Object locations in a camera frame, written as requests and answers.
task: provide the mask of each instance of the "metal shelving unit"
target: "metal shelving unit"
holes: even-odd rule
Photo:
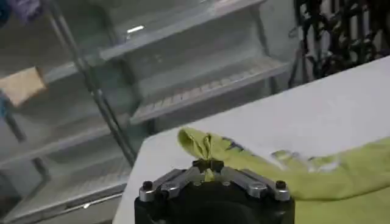
[[[163,18],[149,18],[146,21],[137,21],[139,25],[135,25],[134,21],[128,21],[124,24],[116,25],[114,30],[118,36],[123,36],[123,30],[136,30],[137,32],[129,33],[127,38],[131,41],[114,45],[112,47],[101,50],[97,55],[86,56],[92,66],[109,61],[113,58],[123,56],[136,49],[139,49],[148,44],[162,40],[171,35],[183,32],[192,27],[207,23],[214,19],[228,15],[255,4],[260,4],[264,0],[218,0],[204,1],[188,10],[182,12],[167,12]],[[52,68],[43,75],[46,83],[52,83],[63,79],[67,76],[77,73],[77,68],[73,62],[67,62],[63,65]]]
[[[119,194],[126,186],[131,168],[124,158],[95,164],[43,183],[5,218],[5,223],[31,223],[54,217],[98,198]]]
[[[56,1],[59,2],[61,0],[53,0],[51,2],[55,4]],[[51,21],[53,27],[56,28],[57,35],[62,38],[63,42],[69,42],[63,44],[70,46],[70,52],[72,52],[77,64],[70,60],[61,59],[60,63],[57,62],[42,69],[44,82],[55,85],[55,83],[62,82],[61,80],[69,79],[70,77],[74,78],[75,76],[73,75],[75,74],[94,75],[94,72],[100,69],[101,66],[117,59],[120,59],[120,62],[125,65],[124,67],[129,68],[128,73],[139,72],[128,86],[131,89],[147,88],[149,84],[156,85],[156,83],[158,84],[160,81],[174,76],[173,79],[177,79],[175,82],[165,83],[166,85],[162,86],[153,86],[150,91],[143,91],[137,94],[136,99],[129,100],[133,103],[138,103],[138,105],[133,105],[137,106],[134,107],[136,110],[130,111],[129,108],[126,113],[116,117],[119,121],[119,126],[125,127],[130,123],[133,127],[137,127],[144,122],[158,119],[174,111],[180,111],[190,105],[275,77],[289,69],[288,63],[272,57],[268,52],[257,52],[257,50],[264,50],[257,49],[261,48],[261,45],[264,45],[264,43],[259,43],[263,37],[253,37],[258,34],[256,32],[258,30],[255,29],[261,30],[256,19],[251,21],[253,23],[248,26],[247,24],[245,27],[240,26],[252,20],[251,16],[257,16],[256,13],[251,14],[251,12],[253,9],[256,10],[265,0],[205,0],[188,2],[191,5],[185,5],[186,2],[180,7],[151,10],[147,15],[129,16],[129,18],[119,20],[118,23],[111,23],[111,27],[105,30],[105,32],[112,31],[112,33],[108,33],[108,36],[110,36],[109,40],[112,43],[105,43],[102,46],[92,47],[92,49],[90,47],[81,47],[82,51],[78,51],[77,47],[80,46],[74,46],[77,44],[82,45],[82,43],[75,44],[70,41],[72,35],[74,35],[72,28],[68,30],[70,33],[61,30],[66,26],[66,15],[63,17],[61,17],[62,15],[48,17],[51,20],[58,19],[58,21]],[[72,13],[76,14],[77,7],[72,5],[70,9],[74,10]],[[110,17],[109,13],[106,13],[105,19]],[[231,29],[230,22],[234,21],[232,18],[235,16],[240,16],[243,21],[235,24],[234,27],[242,28],[245,34],[241,34],[241,30],[229,33]],[[229,17],[228,20],[218,22],[223,20],[222,18],[227,17]],[[218,37],[213,37],[212,35],[202,37],[198,42],[191,45],[193,49],[197,47],[207,49],[207,51],[203,51],[203,49],[200,51],[202,55],[207,55],[213,51],[210,55],[214,55],[214,57],[204,57],[203,60],[196,60],[195,57],[197,55],[192,55],[192,52],[196,53],[199,51],[191,51],[184,54],[182,52],[186,52],[186,49],[183,49],[186,46],[182,44],[172,52],[160,51],[167,56],[167,65],[162,66],[164,68],[162,69],[163,71],[159,71],[159,65],[163,62],[159,64],[158,59],[154,61],[155,67],[152,69],[141,68],[142,66],[149,66],[148,59],[150,58],[148,56],[150,56],[150,53],[153,54],[154,47],[157,46],[156,48],[159,48],[159,50],[164,47],[164,44],[158,43],[166,41],[174,44],[176,39],[172,40],[170,38],[177,36],[181,36],[179,39],[182,38],[181,41],[186,43],[184,40],[187,40],[186,38],[191,37],[193,34],[190,32],[191,30],[196,30],[196,35],[199,35],[199,33],[204,31],[199,29],[204,24],[210,25],[210,23],[213,23],[212,25],[217,27],[219,25],[217,22],[224,23],[225,26],[224,31]],[[227,33],[232,35],[231,39],[226,42],[222,41],[221,44],[216,44],[218,46],[215,47],[208,45],[222,40],[223,35]],[[95,40],[98,38],[93,35],[86,37],[82,42],[95,43]],[[202,43],[203,41],[207,42],[210,38],[216,39],[209,41],[208,44]],[[180,59],[181,64],[176,63],[177,57],[170,56],[170,54],[175,54],[176,52],[182,53],[178,54],[179,56],[176,55],[177,57],[182,57]],[[144,60],[140,63],[142,65],[138,65],[135,69],[134,63],[140,61],[133,60],[134,58]],[[208,62],[208,65],[205,65],[204,62],[207,60],[210,60],[210,62]],[[179,79],[181,76],[186,75],[187,70],[191,70],[191,75],[188,75],[185,79]],[[107,74],[107,77],[111,75],[107,71],[103,71],[103,73]],[[100,89],[94,90],[91,91],[89,89],[94,100],[96,100],[95,97],[102,92]],[[116,100],[120,97],[125,98],[126,96],[122,93],[117,93],[111,98],[106,97],[106,99]],[[102,139],[112,132],[111,123],[106,123],[107,115],[105,114],[103,117],[105,120],[103,120],[102,116],[93,115],[79,121],[72,121],[55,129],[52,128],[55,131],[43,139],[21,144],[7,153],[0,153],[0,168],[36,158],[43,158],[43,161],[45,161],[45,156],[52,153],[82,150],[79,148],[90,142],[97,141],[97,139]],[[84,205],[88,205],[92,201],[119,195],[126,186],[130,171],[131,168],[127,165],[124,158],[109,157],[99,160],[97,164],[96,162],[91,163],[72,172],[50,177],[12,210],[3,221],[5,223],[17,224],[37,222],[67,213],[72,209],[83,208]]]
[[[128,21],[115,26],[116,33],[124,36],[123,30],[128,32],[126,41],[99,53],[104,61],[122,56],[148,44],[170,37],[192,27],[226,16],[247,7],[260,4],[264,0],[217,0],[202,1],[198,5],[181,11],[166,12],[158,18],[139,19]]]
[[[127,114],[119,117],[122,124],[126,123]],[[0,152],[0,167],[13,163],[29,161],[50,153],[66,150],[79,144],[110,134],[107,124],[100,117],[88,117],[55,129],[52,135],[38,142],[26,142],[16,149]]]
[[[132,124],[162,116],[197,102],[243,88],[266,78],[286,72],[287,63],[262,57],[244,60],[218,71],[212,71],[200,80],[192,80],[187,86],[175,86],[173,90],[146,99],[130,118]]]

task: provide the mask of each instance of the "black bolt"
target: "black bolt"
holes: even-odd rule
[[[276,181],[276,189],[286,189],[286,182],[278,180]]]
[[[145,181],[142,184],[142,190],[144,190],[144,191],[150,191],[152,188],[153,188],[153,182],[151,182],[151,181]]]

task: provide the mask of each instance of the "white tabletop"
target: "white tabletop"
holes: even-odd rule
[[[264,155],[287,149],[327,155],[390,136],[390,57],[187,124],[230,137]],[[114,224],[134,222],[134,199],[156,180],[194,159],[177,142],[180,128],[146,139]]]

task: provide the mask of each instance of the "shelf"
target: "shelf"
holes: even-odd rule
[[[130,171],[124,158],[115,158],[54,178],[18,204],[4,218],[4,223],[36,222],[42,217],[120,193]]]
[[[139,124],[194,103],[243,88],[286,72],[288,68],[288,63],[282,63],[269,57],[241,61],[213,71],[205,75],[206,78],[195,80],[192,82],[193,86],[176,86],[172,90],[146,99],[130,118],[130,123]]]
[[[125,114],[118,118],[121,124],[124,124],[126,119]],[[0,152],[0,167],[66,150],[109,134],[110,129],[100,116],[73,122],[56,128],[52,135],[42,141],[26,142],[19,145],[17,149],[8,150],[6,154]]]
[[[121,36],[129,29],[137,30],[129,34],[129,39],[123,44],[116,45],[100,52],[100,58],[103,61],[120,57],[135,49],[141,48],[158,40],[169,37],[173,34],[183,32],[194,26],[218,19],[229,13],[245,9],[264,0],[218,0],[218,1],[201,1],[197,6],[182,10],[172,15],[166,15],[163,18],[153,18],[152,21],[140,24],[121,24],[116,30]]]
[[[259,4],[263,1],[264,0],[204,1],[191,9],[166,16],[162,19],[153,18],[152,21],[136,26],[143,26],[143,29],[129,35],[129,40],[125,43],[100,51],[98,53],[98,58],[101,60],[96,60],[96,57],[93,55],[90,55],[87,58],[92,58],[89,60],[90,65],[97,66],[99,63],[102,63],[102,61],[109,61],[113,58],[120,57],[135,49],[141,48],[176,33],[183,32],[184,30],[190,29],[194,26],[218,19],[224,15],[228,15],[229,13]],[[69,61],[59,66],[42,69],[42,78],[45,84],[48,85],[52,82],[56,82],[60,79],[76,74],[77,72],[78,70],[75,64]]]

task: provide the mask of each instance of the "green towel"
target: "green towel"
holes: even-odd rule
[[[221,160],[234,169],[286,181],[297,201],[298,224],[390,223],[390,138],[307,160],[296,153],[275,152],[287,168],[283,170],[211,133],[184,128],[179,142],[196,158]],[[212,179],[210,171],[206,179]]]

